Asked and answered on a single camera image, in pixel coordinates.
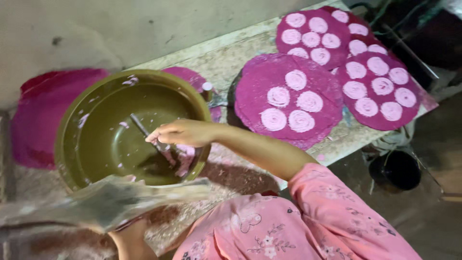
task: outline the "pink spiral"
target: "pink spiral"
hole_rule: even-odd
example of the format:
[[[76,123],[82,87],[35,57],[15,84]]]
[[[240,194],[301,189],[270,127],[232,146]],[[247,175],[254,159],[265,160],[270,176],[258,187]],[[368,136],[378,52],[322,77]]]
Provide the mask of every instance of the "pink spiral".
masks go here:
[[[306,52],[305,49],[303,48],[293,48],[292,50],[288,51],[287,54],[289,55],[295,55],[295,56],[298,56],[298,57],[302,57],[302,58],[305,58],[305,59],[308,59],[308,52]]]
[[[260,116],[261,123],[269,131],[279,131],[283,129],[287,124],[286,115],[281,110],[276,108],[268,108],[260,113]]]
[[[350,75],[350,79],[362,79],[366,76],[367,69],[359,62],[349,62],[345,65],[346,73]]]
[[[349,81],[343,85],[343,93],[351,99],[361,99],[367,95],[367,88],[361,82]]]
[[[354,56],[367,51],[367,45],[360,40],[350,41],[348,47]]]
[[[378,113],[377,103],[370,98],[358,99],[354,104],[354,108],[358,113],[369,118]]]
[[[321,37],[319,37],[319,34],[310,31],[302,35],[302,42],[306,47],[314,48],[321,42]]]
[[[380,96],[392,93],[394,88],[393,82],[387,78],[376,78],[372,81],[372,89]]]
[[[401,106],[405,107],[413,107],[417,103],[415,94],[405,87],[400,87],[395,91],[395,99]]]
[[[306,86],[306,75],[303,71],[295,69],[286,74],[286,84],[293,90],[301,90]]]
[[[329,49],[335,49],[340,47],[340,39],[332,33],[326,33],[322,37],[322,44]]]
[[[319,65],[326,65],[330,60],[330,52],[324,48],[313,49],[310,56],[311,59]]]
[[[284,87],[273,87],[267,93],[268,103],[277,107],[285,107],[289,104],[289,91]]]
[[[377,76],[383,76],[390,70],[388,64],[379,57],[372,57],[367,60],[367,67]]]
[[[396,102],[385,102],[380,106],[380,112],[388,121],[398,121],[403,114],[403,108]]]
[[[295,29],[288,29],[282,32],[281,40],[290,45],[294,45],[300,42],[302,35]]]
[[[322,98],[313,91],[303,92],[297,99],[297,106],[307,112],[319,112],[323,105]]]
[[[297,133],[309,131],[315,127],[315,120],[302,110],[294,110],[289,115],[289,127]]]
[[[391,81],[398,85],[404,85],[409,81],[407,70],[403,68],[392,68],[388,75],[390,76]]]
[[[349,20],[348,14],[344,11],[340,10],[335,10],[332,12],[332,17],[337,19],[337,21],[342,22],[342,23],[347,23]]]
[[[325,33],[329,28],[326,21],[321,17],[313,17],[308,22],[308,26],[313,32]]]
[[[300,28],[306,22],[306,17],[301,13],[291,13],[286,16],[286,23],[293,28]]]

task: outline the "pink sleeve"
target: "pink sleeve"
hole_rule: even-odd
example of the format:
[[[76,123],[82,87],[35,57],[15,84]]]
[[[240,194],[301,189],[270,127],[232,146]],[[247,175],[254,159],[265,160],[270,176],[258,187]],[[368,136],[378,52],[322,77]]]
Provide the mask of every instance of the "pink sleeve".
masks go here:
[[[364,259],[421,259],[406,240],[329,169],[308,163],[288,184],[320,247],[340,243]]]

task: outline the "cloth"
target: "cloth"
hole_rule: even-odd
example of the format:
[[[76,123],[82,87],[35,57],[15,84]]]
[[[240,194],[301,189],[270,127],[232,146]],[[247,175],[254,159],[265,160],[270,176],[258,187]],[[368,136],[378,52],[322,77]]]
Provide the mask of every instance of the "cloth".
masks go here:
[[[296,205],[255,194],[210,210],[173,259],[420,259],[326,167],[306,164],[288,187]]]

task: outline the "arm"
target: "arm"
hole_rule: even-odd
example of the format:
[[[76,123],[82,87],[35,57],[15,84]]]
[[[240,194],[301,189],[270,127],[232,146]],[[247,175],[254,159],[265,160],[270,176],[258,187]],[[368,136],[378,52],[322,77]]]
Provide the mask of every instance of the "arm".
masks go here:
[[[153,142],[157,138],[164,143],[194,147],[218,142],[284,180],[290,180],[306,163],[317,163],[313,157],[289,143],[226,124],[175,120],[157,128],[146,141]]]

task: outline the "forearm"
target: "forearm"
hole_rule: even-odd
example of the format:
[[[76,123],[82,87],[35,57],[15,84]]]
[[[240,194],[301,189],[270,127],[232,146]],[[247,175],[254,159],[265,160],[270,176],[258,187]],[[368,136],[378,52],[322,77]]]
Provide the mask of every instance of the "forearm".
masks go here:
[[[216,136],[215,142],[287,181],[298,173],[305,163],[318,163],[306,152],[287,142],[237,127],[222,125]]]

